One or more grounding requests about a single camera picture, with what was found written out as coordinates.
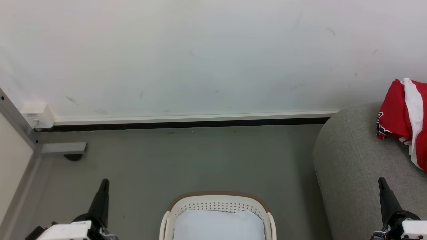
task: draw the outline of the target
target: black baseboard strip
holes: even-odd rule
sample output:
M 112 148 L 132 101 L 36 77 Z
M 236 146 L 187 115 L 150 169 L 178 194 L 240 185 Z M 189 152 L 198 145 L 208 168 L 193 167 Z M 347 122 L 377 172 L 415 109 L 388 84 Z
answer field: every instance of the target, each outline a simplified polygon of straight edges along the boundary
M 52 128 L 49 128 L 49 129 L 35 129 L 35 131 L 36 132 L 81 132 L 81 131 L 126 130 L 126 129 L 300 125 L 300 124 L 324 124 L 328 119 L 329 119 L 328 117 L 312 117 L 312 118 L 261 119 L 261 120 L 173 122 L 173 123 L 118 123 L 118 124 L 94 124 L 94 125 L 67 125 L 67 126 L 53 126 Z

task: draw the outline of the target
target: white wall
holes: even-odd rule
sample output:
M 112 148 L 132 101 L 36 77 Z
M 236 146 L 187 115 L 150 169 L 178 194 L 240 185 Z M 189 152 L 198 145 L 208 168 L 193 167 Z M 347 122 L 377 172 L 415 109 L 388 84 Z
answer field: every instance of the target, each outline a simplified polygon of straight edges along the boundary
M 0 114 L 0 225 L 18 188 L 32 149 Z
M 1 0 L 0 87 L 58 118 L 338 110 L 424 81 L 421 0 Z

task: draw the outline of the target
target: basket handle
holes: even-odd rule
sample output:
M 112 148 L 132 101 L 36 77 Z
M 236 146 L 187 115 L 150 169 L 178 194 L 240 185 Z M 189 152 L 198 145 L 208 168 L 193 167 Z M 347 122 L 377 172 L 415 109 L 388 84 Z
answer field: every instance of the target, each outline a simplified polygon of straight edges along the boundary
M 160 235 L 159 235 L 159 240 L 164 240 L 164 230 L 166 228 L 166 222 L 167 222 L 167 217 L 169 216 L 169 211 L 167 211 L 164 216 L 163 219 L 161 221 L 161 225 L 160 225 Z
M 274 219 L 271 213 L 267 213 L 268 219 L 270 220 L 270 227 L 271 227 L 271 239 L 276 240 L 276 225 L 274 224 Z

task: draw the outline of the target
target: white cloth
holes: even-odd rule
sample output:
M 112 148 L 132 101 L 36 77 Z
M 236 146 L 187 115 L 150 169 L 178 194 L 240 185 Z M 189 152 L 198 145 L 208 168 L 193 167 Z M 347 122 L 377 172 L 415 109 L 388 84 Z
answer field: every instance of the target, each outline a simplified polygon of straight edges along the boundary
M 186 210 L 175 220 L 174 240 L 265 240 L 264 223 L 251 211 Z

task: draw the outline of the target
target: brown basket rim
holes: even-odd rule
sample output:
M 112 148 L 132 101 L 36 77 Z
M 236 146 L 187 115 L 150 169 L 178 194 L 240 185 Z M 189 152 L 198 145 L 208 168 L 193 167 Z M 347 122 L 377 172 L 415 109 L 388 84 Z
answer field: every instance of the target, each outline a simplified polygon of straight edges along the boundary
M 172 208 L 175 206 L 175 204 L 186 197 L 194 197 L 194 196 L 208 196 L 208 195 L 229 195 L 229 196 L 239 196 L 239 197 L 247 197 L 252 198 L 255 201 L 259 202 L 261 206 L 264 208 L 266 213 L 269 213 L 270 210 L 267 207 L 267 204 L 258 196 L 252 195 L 249 193 L 240 193 L 240 192 L 233 192 L 233 191 L 204 191 L 204 192 L 192 192 L 192 193 L 186 193 L 182 194 L 181 196 L 177 197 L 175 200 L 172 201 L 172 203 L 169 205 L 169 208 L 167 209 L 169 212 L 172 211 Z

